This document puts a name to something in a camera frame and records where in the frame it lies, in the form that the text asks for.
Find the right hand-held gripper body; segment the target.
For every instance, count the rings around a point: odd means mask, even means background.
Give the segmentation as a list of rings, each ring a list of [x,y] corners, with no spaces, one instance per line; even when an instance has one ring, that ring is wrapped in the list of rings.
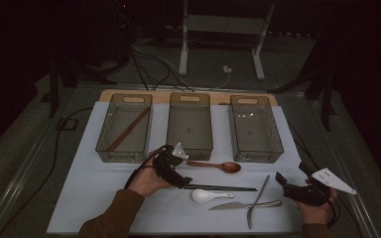
[[[310,206],[321,206],[329,202],[331,188],[353,195],[357,193],[354,188],[328,168],[314,172],[306,164],[300,163],[299,169],[308,177],[309,183],[306,186],[288,184],[288,198],[295,201]]]

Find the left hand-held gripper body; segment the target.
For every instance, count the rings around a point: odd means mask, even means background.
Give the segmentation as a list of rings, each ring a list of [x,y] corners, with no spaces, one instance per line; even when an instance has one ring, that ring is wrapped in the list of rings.
[[[189,156],[182,148],[181,143],[173,145],[165,145],[157,149],[154,153],[153,168],[158,177],[164,179],[172,186],[177,186],[184,178],[176,172],[176,166],[186,161]]]

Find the white ceramic spoon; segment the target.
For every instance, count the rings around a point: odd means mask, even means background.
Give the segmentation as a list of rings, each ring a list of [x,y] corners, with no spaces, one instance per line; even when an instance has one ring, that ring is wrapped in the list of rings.
[[[216,198],[233,198],[234,194],[231,192],[211,192],[198,188],[191,193],[191,197],[197,203],[204,203]]]

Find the black chopstick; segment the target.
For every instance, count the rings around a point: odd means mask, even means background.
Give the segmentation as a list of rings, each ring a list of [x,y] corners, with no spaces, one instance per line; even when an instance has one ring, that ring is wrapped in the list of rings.
[[[207,190],[230,190],[230,191],[257,191],[255,187],[238,187],[238,186],[221,186],[221,185],[202,185],[202,184],[189,184],[183,189],[207,189]]]
[[[254,187],[207,187],[207,186],[185,186],[183,189],[206,189],[206,190],[224,190],[224,191],[257,191]]]

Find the smoky clear plastic bin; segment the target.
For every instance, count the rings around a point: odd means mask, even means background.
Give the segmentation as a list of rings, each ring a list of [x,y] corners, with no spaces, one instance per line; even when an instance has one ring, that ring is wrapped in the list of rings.
[[[149,94],[111,96],[95,147],[104,163],[140,164],[146,159],[152,100]]]
[[[231,95],[228,112],[236,162],[274,164],[281,157],[284,146],[267,96]]]
[[[213,138],[208,94],[171,93],[167,143],[180,143],[190,160],[210,159]]]

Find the brown wooden spoon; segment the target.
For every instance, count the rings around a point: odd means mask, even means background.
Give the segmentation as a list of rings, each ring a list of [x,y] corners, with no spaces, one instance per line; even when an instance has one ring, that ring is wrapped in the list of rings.
[[[227,174],[236,174],[241,170],[241,166],[232,163],[226,162],[221,164],[211,164],[211,163],[202,163],[197,161],[187,161],[187,165],[191,167],[201,167],[201,168],[217,168]]]

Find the metal knife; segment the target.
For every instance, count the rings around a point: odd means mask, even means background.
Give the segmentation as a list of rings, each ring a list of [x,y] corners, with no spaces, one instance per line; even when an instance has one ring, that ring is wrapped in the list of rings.
[[[231,210],[231,209],[243,209],[243,208],[258,208],[258,207],[276,207],[281,206],[283,201],[281,199],[276,199],[268,202],[260,202],[255,204],[245,204],[241,202],[228,202],[216,205],[209,210]]]

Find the metal fork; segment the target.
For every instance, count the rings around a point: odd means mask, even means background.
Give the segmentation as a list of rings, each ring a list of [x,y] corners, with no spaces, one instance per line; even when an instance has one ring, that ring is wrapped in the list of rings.
[[[260,200],[268,182],[269,182],[269,179],[270,179],[270,175],[267,175],[264,182],[263,182],[263,185],[255,199],[255,201],[249,206],[248,210],[247,210],[247,213],[246,213],[246,218],[247,218],[247,225],[248,225],[248,228],[249,229],[252,229],[253,227],[253,224],[252,224],[252,212],[253,212],[253,209],[254,209],[254,206],[258,203],[258,201]]]

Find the person's right hand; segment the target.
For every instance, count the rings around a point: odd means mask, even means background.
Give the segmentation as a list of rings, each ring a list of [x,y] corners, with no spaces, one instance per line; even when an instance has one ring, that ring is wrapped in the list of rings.
[[[329,202],[321,206],[310,206],[299,201],[296,202],[304,224],[326,225],[328,223],[331,214],[331,206],[337,198],[337,191],[334,188],[331,187],[329,192]]]

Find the person's left hand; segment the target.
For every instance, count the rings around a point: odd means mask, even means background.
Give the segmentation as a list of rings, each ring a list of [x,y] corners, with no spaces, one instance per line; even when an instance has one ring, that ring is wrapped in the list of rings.
[[[151,157],[142,169],[132,177],[126,188],[133,190],[144,197],[148,197],[157,190],[170,187],[171,185],[162,178],[159,178],[153,168],[154,157]]]

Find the white table mat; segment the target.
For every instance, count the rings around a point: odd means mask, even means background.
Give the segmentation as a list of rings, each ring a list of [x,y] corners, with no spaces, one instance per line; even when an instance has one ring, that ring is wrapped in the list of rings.
[[[111,203],[115,192],[124,186],[135,164],[104,163],[95,151],[107,111],[106,102],[94,104],[81,142],[63,185],[59,201],[49,223],[50,234],[71,235],[82,223],[101,214]],[[134,235],[197,235],[197,234],[283,234],[301,231],[301,216],[290,199],[283,197],[275,173],[289,182],[303,184],[306,176],[299,170],[301,161],[285,114],[275,106],[273,114],[284,145],[284,154],[274,164],[244,163],[242,170],[228,175],[218,169],[177,167],[184,177],[196,184],[255,187],[257,191],[236,191],[234,201],[250,204],[256,199],[267,175],[269,182],[259,201],[281,199],[278,207],[256,208],[252,213],[252,229],[248,228],[246,209],[209,210],[225,203],[218,198],[196,203],[191,193],[175,187],[160,189],[145,199],[131,226]]]

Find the black tripod stand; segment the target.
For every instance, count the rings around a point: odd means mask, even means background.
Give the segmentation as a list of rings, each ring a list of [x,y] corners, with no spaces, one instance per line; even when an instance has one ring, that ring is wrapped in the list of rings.
[[[269,89],[268,93],[281,94],[307,81],[310,82],[310,85],[305,91],[304,96],[307,100],[317,100],[320,95],[322,96],[320,121],[324,128],[329,131],[329,117],[332,109],[331,96],[333,73],[326,66],[319,66],[283,86]]]
[[[49,77],[50,77],[50,92],[47,94],[46,99],[51,103],[50,118],[53,118],[58,111],[60,100],[60,83],[67,88],[77,87],[79,80],[75,73],[79,71],[85,75],[90,76],[101,84],[113,85],[114,81],[108,80],[101,74],[91,70],[79,61],[69,56],[55,56],[50,57],[49,61]]]

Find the white metal stand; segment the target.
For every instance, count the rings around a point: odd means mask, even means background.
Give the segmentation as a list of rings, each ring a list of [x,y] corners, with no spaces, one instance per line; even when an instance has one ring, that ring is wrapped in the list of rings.
[[[183,36],[182,49],[179,64],[179,74],[185,76],[188,70],[189,31],[200,31],[210,33],[227,33],[227,34],[243,34],[257,35],[258,43],[251,50],[256,78],[258,80],[265,79],[263,65],[260,59],[260,53],[266,39],[268,28],[272,15],[275,10],[275,4],[270,4],[264,17],[262,18],[243,18],[243,17],[227,17],[213,15],[197,15],[189,12],[189,0],[184,0],[183,7]]]

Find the dark equipment stand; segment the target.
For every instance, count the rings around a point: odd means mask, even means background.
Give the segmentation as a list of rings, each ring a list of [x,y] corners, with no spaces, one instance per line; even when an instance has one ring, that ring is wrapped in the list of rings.
[[[113,16],[113,43],[111,56],[119,66],[129,60],[133,27],[129,0],[110,0]]]

